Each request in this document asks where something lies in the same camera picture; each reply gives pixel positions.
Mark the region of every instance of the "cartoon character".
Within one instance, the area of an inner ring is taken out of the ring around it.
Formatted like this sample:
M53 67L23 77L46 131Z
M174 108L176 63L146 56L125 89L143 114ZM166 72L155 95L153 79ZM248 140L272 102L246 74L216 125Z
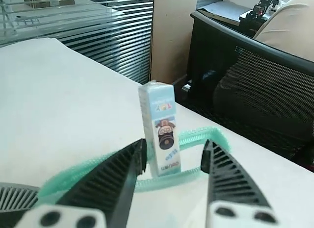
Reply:
M168 150L175 142L173 137L173 129L175 128L175 125L169 122L168 119L163 119L156 125L156 128L158 127L159 147L162 150Z

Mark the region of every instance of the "white table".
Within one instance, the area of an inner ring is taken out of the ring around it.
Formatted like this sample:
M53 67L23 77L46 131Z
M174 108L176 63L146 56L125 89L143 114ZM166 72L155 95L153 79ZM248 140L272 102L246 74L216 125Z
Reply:
M0 64L1 182L41 186L60 170L144 137L139 84L57 40L1 48ZM219 127L180 105L177 112L180 131ZM232 155L286 227L313 228L313 174L220 128ZM201 146L183 152L183 169L198 166L201 154ZM193 209L205 210L207 182L207 177L201 177L180 186L135 193L128 227L185 227ZM197 213L191 222L203 223L204 214Z

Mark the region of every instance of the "green cable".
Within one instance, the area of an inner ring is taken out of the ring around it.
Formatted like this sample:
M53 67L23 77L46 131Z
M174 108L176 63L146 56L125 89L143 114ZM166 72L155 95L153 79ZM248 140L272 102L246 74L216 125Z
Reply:
M216 142L224 149L230 150L228 140L224 137L219 129L215 127L205 127L180 133L180 151L184 151L196 145L204 145L208 139ZM101 162L103 162L116 152L117 151L88 160L87 162L66 169L63 172L60 172L56 176L52 177L43 185L43 187L38 192L38 202L36 205L43 203L56 203L56 201L61 198L66 191L74 186L83 176L88 174L97 165L99 165ZM152 155L153 154L151 152L148 152L148 162L151 160ZM166 187L193 181L201 175L205 175L205 173L200 170L200 167L196 167L194 169L177 174L171 174L146 180L137 180L135 191L145 192L163 189Z

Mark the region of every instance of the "eraser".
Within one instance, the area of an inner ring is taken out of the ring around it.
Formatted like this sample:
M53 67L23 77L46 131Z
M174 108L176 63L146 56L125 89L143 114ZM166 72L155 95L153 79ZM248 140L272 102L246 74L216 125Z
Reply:
M176 101L172 85L151 81L139 87L147 150L153 177L181 172Z

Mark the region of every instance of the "window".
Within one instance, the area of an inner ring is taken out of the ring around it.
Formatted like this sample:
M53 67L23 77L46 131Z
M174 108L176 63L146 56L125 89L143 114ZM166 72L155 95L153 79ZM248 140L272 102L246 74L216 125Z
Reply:
M132 80L149 80L153 0L0 0L0 13L0 46L54 37Z

